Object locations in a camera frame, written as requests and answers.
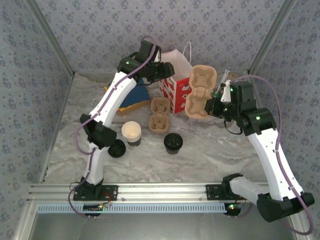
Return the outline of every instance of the gray floor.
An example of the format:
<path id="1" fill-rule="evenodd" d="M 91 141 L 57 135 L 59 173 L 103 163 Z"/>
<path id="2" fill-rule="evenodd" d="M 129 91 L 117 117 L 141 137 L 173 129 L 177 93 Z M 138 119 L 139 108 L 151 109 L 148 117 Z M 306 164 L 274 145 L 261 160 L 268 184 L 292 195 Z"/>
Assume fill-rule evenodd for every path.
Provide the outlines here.
<path id="1" fill-rule="evenodd" d="M 86 220 L 75 214 L 37 214 L 30 240 L 295 240 L 279 221 L 256 208 L 241 219 L 222 213 L 109 214 Z"/>
<path id="2" fill-rule="evenodd" d="M 105 93 L 109 76 L 84 77 L 75 75 L 68 97 L 60 130 L 46 173 L 46 183 L 71 183 L 84 174 L 87 157 L 79 153 L 74 144 L 74 132 L 80 124 L 82 113 L 89 113 Z M 158 84 L 148 89 L 151 97 L 161 96 Z M 142 128 L 141 145 L 127 146 L 121 158 L 105 156 L 104 182 L 220 182 L 226 175 L 242 173 L 253 181 L 266 181 L 259 158 L 248 141 L 242 136 L 228 133 L 219 118 L 206 120 L 188 119 L 184 112 L 169 114 L 170 132 L 183 138 L 183 147 L 177 155 L 168 155 L 163 145 L 165 135 L 153 134 L 148 123 L 152 115 L 150 106 L 113 119 L 111 129 L 122 139 L 121 127 L 125 122 L 136 121 Z M 230 126 L 238 131 L 237 126 Z M 84 131 L 80 132 L 80 145 L 87 150 Z"/>

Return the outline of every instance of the bag handle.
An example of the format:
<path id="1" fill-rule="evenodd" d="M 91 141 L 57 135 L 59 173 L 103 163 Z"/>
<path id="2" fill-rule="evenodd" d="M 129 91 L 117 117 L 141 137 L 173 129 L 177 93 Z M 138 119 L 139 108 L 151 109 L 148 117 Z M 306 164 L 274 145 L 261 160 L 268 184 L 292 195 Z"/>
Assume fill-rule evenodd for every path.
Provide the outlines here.
<path id="1" fill-rule="evenodd" d="M 188 41 L 186 44 L 185 44 L 185 46 L 184 46 L 184 49 L 183 49 L 183 52 L 182 52 L 182 55 L 184 56 L 185 55 L 185 51 L 186 51 L 186 48 L 187 48 L 187 45 L 190 45 L 190 60 L 189 60 L 189 63 L 191 64 L 191 42 L 190 41 Z"/>

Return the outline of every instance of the cable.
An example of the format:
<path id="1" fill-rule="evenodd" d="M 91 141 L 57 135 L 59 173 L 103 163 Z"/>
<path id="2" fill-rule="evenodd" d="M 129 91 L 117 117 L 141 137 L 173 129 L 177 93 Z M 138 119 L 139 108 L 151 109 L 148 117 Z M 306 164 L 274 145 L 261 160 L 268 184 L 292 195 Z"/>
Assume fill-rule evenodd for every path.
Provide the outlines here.
<path id="1" fill-rule="evenodd" d="M 110 204 L 110 206 L 111 206 L 112 203 L 111 203 L 111 197 L 110 197 L 109 193 L 107 193 L 107 192 L 104 191 L 102 194 L 103 194 L 103 195 L 106 195 L 106 196 L 108 197 L 108 201 L 105 202 L 103 205 L 105 205 L 105 204 Z"/>
<path id="2" fill-rule="evenodd" d="M 240 196 L 238 197 L 237 200 L 235 200 L 235 202 L 233 203 L 233 205 L 235 205 L 238 201 L 240 200 Z M 244 207 L 246 205 L 247 199 L 244 199 L 244 204 L 240 203 L 242 207 Z"/>
<path id="3" fill-rule="evenodd" d="M 297 231 L 295 230 L 293 227 L 289 226 L 287 223 L 284 223 L 282 221 L 282 223 L 287 227 L 289 228 L 291 231 L 293 231 L 294 233 L 296 234 L 299 234 L 299 235 L 303 235 L 303 236 L 306 236 L 306 235 L 309 235 L 313 232 L 314 230 L 314 222 L 313 222 L 313 219 L 312 219 L 312 215 L 307 207 L 307 205 L 305 204 L 305 202 L 303 201 L 303 199 L 301 198 L 301 196 L 299 195 L 299 193 L 297 192 L 297 190 L 295 189 L 295 187 L 293 186 L 291 180 L 289 179 L 287 173 L 286 173 L 286 170 L 284 168 L 284 166 L 282 165 L 282 162 L 281 162 L 281 158 L 280 158 L 280 154 L 279 154 L 279 145 L 280 145 L 280 141 L 281 141 L 281 136 L 282 136 L 282 111 L 281 111 L 281 106 L 280 106 L 280 101 L 279 101 L 279 98 L 278 98 L 278 95 L 277 95 L 277 92 L 276 90 L 274 89 L 274 87 L 271 85 L 271 83 L 264 79 L 263 77 L 261 76 L 256 76 L 256 75 L 246 75 L 246 76 L 240 76 L 240 77 L 237 77 L 235 80 L 232 80 L 231 82 L 235 82 L 235 81 L 238 81 L 238 80 L 243 80 L 243 79 L 247 79 L 247 78 L 254 78 L 254 79 L 258 79 L 258 80 L 261 80 L 265 83 L 267 83 L 271 89 L 271 91 L 273 92 L 274 94 L 274 97 L 275 97 L 275 100 L 276 100 L 276 104 L 277 104 L 277 108 L 278 108 L 278 114 L 279 114 L 279 129 L 278 129 L 278 137 L 276 138 L 276 141 L 275 141 L 275 156 L 276 156 L 276 160 L 279 164 L 279 167 L 280 167 L 280 170 L 286 180 L 286 182 L 288 183 L 289 185 L 289 188 L 292 190 L 292 192 L 294 193 L 294 195 L 297 197 L 297 199 L 299 200 L 299 202 L 301 203 L 301 205 L 303 206 L 303 209 L 305 210 L 305 213 L 308 217 L 308 220 L 309 220 L 309 224 L 310 224 L 310 227 L 309 227 L 309 230 L 306 231 L 306 232 L 301 232 L 301 231 Z"/>
<path id="4" fill-rule="evenodd" d="M 151 53 L 150 55 L 148 56 L 148 58 L 139 66 L 137 67 L 135 70 L 133 70 L 132 72 L 128 73 L 126 76 L 124 76 L 123 78 L 121 78 L 115 85 L 114 85 L 114 88 L 111 88 L 110 90 L 110 93 L 108 94 L 108 96 L 106 97 L 106 99 L 104 100 L 103 104 L 101 105 L 101 107 L 98 109 L 97 113 L 94 114 L 91 118 L 89 118 L 87 121 L 85 121 L 84 123 L 82 123 L 80 126 L 78 126 L 76 128 L 76 131 L 74 133 L 74 136 L 73 136 L 73 140 L 74 140 L 74 144 L 76 146 L 76 148 L 78 149 L 78 151 L 84 155 L 89 155 L 90 158 L 89 158 L 89 167 L 88 167 L 88 172 L 87 174 L 85 175 L 84 179 L 78 184 L 76 185 L 68 194 L 68 202 L 69 202 L 69 205 L 70 207 L 72 208 L 72 210 L 79 216 L 81 217 L 84 217 L 84 218 L 88 218 L 86 215 L 78 212 L 75 207 L 72 205 L 72 202 L 71 202 L 71 193 L 75 191 L 75 189 L 79 188 L 82 184 L 85 183 L 85 181 L 88 179 L 89 175 L 90 175 L 90 172 L 91 172 L 91 167 L 92 167 L 92 160 L 93 160 L 93 157 L 94 157 L 94 153 L 95 153 L 95 150 L 96 148 L 93 148 L 91 152 L 86 152 L 84 150 L 81 149 L 81 147 L 79 146 L 79 143 L 78 143 L 78 134 L 80 132 L 80 130 L 85 126 L 87 125 L 90 121 L 92 121 L 96 116 L 98 116 L 100 114 L 100 112 L 102 111 L 102 109 L 105 107 L 105 105 L 107 104 L 108 100 L 110 99 L 110 97 L 112 96 L 113 92 L 115 91 L 115 89 L 117 88 L 117 86 L 119 86 L 124 80 L 126 80 L 127 78 L 131 77 L 133 74 L 135 74 L 136 72 L 138 72 L 139 70 L 141 70 L 142 68 L 145 67 L 145 65 L 148 64 L 148 62 L 151 60 L 151 58 L 153 57 L 155 51 L 156 51 L 156 41 L 155 39 L 152 37 L 152 36 L 144 36 L 141 40 L 141 42 L 143 40 L 145 40 L 146 38 L 149 38 L 151 39 L 151 43 L 153 44 L 152 46 L 152 49 L 151 49 Z"/>
<path id="5" fill-rule="evenodd" d="M 69 205 L 70 207 L 72 208 L 72 210 L 77 214 L 79 215 L 80 217 L 83 217 L 83 218 L 90 218 L 88 216 L 86 216 L 85 214 L 81 213 L 81 212 L 78 212 L 77 209 L 73 206 L 72 202 L 71 202 L 71 193 L 74 192 L 78 187 L 80 187 L 82 184 L 85 183 L 85 181 L 88 179 L 89 177 L 89 174 L 91 172 L 91 167 L 92 167 L 92 159 L 93 159 L 93 156 L 94 156 L 94 153 L 95 153 L 95 150 L 96 148 L 92 149 L 92 152 L 90 154 L 90 159 L 89 159 L 89 168 L 88 168 L 88 172 L 86 173 L 84 179 L 78 184 L 76 185 L 75 187 L 72 188 L 72 190 L 69 192 L 68 194 L 68 202 L 69 202 Z"/>
<path id="6" fill-rule="evenodd" d="M 70 183 L 70 185 L 69 185 L 70 191 L 72 191 L 72 189 L 71 189 L 71 185 L 72 185 L 72 184 L 79 184 L 79 183 L 80 183 L 79 181 L 74 181 L 74 182 Z"/>
<path id="7" fill-rule="evenodd" d="M 238 215 L 238 216 L 229 216 L 233 219 L 241 219 L 241 218 L 244 218 L 245 216 L 247 216 L 249 213 L 251 213 L 251 211 L 254 209 L 254 204 L 251 203 L 250 204 L 250 207 L 248 208 L 248 210 L 244 213 L 244 214 L 241 214 L 241 215 Z"/>
<path id="8" fill-rule="evenodd" d="M 226 129 L 229 133 L 231 133 L 231 134 L 233 134 L 233 135 L 241 135 L 241 134 L 243 133 L 242 128 L 240 128 L 240 132 L 237 132 L 237 133 L 234 133 L 234 132 L 230 131 L 230 130 L 227 128 L 227 120 L 224 120 L 223 123 L 224 123 L 225 129 Z"/>

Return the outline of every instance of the black plastic cup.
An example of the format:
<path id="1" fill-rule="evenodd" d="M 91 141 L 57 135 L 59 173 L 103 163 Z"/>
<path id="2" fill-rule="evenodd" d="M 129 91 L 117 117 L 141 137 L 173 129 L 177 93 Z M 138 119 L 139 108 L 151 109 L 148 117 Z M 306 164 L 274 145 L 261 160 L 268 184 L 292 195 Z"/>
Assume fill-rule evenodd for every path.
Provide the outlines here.
<path id="1" fill-rule="evenodd" d="M 120 139 L 117 139 L 112 143 L 112 145 L 108 149 L 108 153 L 113 158 L 120 158 L 122 157 L 126 152 L 126 145 L 123 141 Z"/>
<path id="2" fill-rule="evenodd" d="M 177 133 L 169 133 L 165 136 L 163 144 L 168 154 L 176 155 L 181 149 L 184 141 Z"/>

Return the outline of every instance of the black mounting plate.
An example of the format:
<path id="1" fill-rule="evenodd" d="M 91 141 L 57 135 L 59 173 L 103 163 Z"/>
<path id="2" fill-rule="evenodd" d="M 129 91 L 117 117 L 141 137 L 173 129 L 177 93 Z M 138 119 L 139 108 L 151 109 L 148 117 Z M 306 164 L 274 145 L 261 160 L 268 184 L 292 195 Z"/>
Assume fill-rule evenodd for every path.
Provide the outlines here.
<path id="1" fill-rule="evenodd" d="M 205 186 L 206 191 L 206 199 L 208 201 L 213 200 L 244 200 L 245 198 L 236 195 L 236 194 L 230 194 L 226 195 L 225 191 L 221 184 L 208 184 Z"/>
<path id="2" fill-rule="evenodd" d="M 99 193 L 95 196 L 94 194 L 91 194 L 89 189 L 87 189 L 83 184 L 75 190 L 73 200 L 107 202 L 109 201 L 109 196 L 111 201 L 117 200 L 119 189 L 117 185 L 100 185 L 98 188 Z"/>

